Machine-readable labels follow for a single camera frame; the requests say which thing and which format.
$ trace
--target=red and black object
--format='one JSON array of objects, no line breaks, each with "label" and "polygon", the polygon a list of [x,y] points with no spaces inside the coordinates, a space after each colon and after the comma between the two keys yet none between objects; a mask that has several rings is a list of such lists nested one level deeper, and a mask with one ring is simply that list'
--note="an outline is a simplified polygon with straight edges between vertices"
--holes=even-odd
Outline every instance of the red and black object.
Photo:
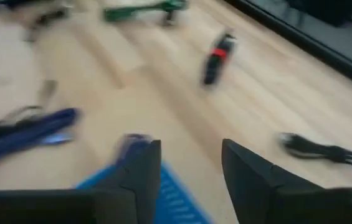
[{"label": "red and black object", "polygon": [[204,71],[204,85],[212,85],[219,79],[222,68],[227,63],[235,47],[235,37],[225,32],[214,46]]}]

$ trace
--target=green tool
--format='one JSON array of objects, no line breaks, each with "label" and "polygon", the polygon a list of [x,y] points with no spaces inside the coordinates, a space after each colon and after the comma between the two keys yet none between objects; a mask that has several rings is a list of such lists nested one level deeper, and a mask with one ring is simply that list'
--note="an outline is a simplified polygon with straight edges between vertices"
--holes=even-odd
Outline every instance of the green tool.
[{"label": "green tool", "polygon": [[103,13],[106,21],[120,22],[131,19],[137,12],[140,11],[164,11],[166,12],[164,23],[166,25],[173,25],[175,20],[174,13],[176,11],[185,10],[187,7],[188,4],[186,0],[165,0],[163,2],[145,6],[106,8],[104,9]]}]

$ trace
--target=red band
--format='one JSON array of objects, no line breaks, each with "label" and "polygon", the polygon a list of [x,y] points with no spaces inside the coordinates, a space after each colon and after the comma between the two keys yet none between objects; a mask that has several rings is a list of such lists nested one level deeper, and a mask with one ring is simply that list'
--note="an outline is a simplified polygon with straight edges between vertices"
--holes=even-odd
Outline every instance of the red band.
[{"label": "red band", "polygon": [[225,60],[227,57],[227,52],[223,49],[214,49],[212,54],[219,56],[222,60]]}]

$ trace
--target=black power cord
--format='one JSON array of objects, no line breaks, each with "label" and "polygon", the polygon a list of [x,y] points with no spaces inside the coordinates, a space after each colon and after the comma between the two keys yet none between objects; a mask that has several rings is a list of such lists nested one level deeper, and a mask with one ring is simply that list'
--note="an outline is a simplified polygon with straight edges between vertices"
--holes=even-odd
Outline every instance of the black power cord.
[{"label": "black power cord", "polygon": [[[26,111],[33,111],[33,113],[29,116],[23,116],[22,119],[16,119],[17,116],[24,114]],[[26,106],[9,113],[0,120],[0,138],[32,127],[36,124],[41,115],[41,106]]]},{"label": "black power cord", "polygon": [[26,40],[28,42],[35,42],[37,33],[40,29],[49,26],[53,21],[67,17],[68,14],[69,9],[67,7],[60,7],[56,10],[41,14],[28,28],[28,35]]},{"label": "black power cord", "polygon": [[328,159],[352,165],[352,151],[339,146],[324,146],[293,133],[282,133],[280,142],[287,153],[299,159]]}]

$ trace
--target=blue cable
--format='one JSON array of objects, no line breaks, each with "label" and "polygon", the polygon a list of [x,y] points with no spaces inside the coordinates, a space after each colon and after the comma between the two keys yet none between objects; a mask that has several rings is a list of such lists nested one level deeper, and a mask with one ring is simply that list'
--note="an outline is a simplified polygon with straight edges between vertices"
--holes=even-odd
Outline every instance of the blue cable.
[{"label": "blue cable", "polygon": [[60,110],[33,121],[32,126],[1,137],[0,157],[35,146],[40,139],[73,125],[78,114],[75,108]]}]

